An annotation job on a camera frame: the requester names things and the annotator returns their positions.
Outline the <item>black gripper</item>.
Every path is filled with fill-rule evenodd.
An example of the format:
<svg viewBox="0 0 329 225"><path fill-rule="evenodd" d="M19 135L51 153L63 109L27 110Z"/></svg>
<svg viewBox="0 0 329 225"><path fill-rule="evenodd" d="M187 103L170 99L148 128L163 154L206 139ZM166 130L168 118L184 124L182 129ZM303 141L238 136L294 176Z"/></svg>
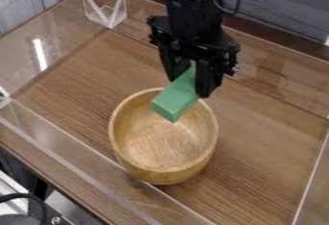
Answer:
<svg viewBox="0 0 329 225"><path fill-rule="evenodd" d="M195 61L195 91L200 98L208 98L222 84L223 74L235 74L241 44L222 29L195 39L175 36L167 16L150 16L147 25L150 43L158 47L168 80L174 82L190 67L190 61Z"/></svg>

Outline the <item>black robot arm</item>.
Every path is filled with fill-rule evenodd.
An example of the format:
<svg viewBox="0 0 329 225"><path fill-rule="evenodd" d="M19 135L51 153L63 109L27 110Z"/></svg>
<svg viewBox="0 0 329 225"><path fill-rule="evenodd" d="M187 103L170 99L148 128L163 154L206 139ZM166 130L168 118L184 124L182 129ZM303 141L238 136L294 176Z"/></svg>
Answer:
<svg viewBox="0 0 329 225"><path fill-rule="evenodd" d="M210 97L226 75L237 72L241 45L223 31L226 10L223 0L164 0L166 13L147 18L150 42L170 81L188 67L195 68L194 89Z"/></svg>

